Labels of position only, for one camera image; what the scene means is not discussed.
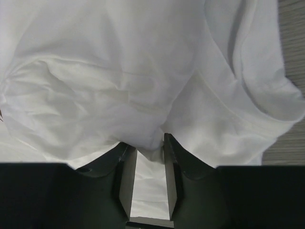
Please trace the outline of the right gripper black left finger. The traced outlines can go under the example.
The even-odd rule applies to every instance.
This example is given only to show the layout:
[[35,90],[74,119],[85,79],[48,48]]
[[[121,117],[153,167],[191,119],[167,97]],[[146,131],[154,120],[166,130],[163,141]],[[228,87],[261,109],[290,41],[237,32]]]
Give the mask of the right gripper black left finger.
[[1,163],[1,228],[125,228],[136,158],[134,147],[119,143],[78,169],[63,163]]

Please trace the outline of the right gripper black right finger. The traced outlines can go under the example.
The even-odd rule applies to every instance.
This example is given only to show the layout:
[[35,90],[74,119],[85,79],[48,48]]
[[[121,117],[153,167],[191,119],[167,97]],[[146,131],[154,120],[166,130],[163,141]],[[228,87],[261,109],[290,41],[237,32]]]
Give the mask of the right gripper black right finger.
[[176,229],[302,229],[303,166],[211,167],[164,135],[170,220]]

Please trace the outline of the white printed t-shirt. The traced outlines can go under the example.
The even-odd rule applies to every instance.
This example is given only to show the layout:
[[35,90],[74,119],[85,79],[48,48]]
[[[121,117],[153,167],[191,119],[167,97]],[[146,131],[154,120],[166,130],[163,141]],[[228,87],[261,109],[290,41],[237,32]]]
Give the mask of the white printed t-shirt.
[[305,115],[275,0],[3,0],[0,159],[79,168],[138,150],[132,217],[168,219],[163,135],[260,165]]

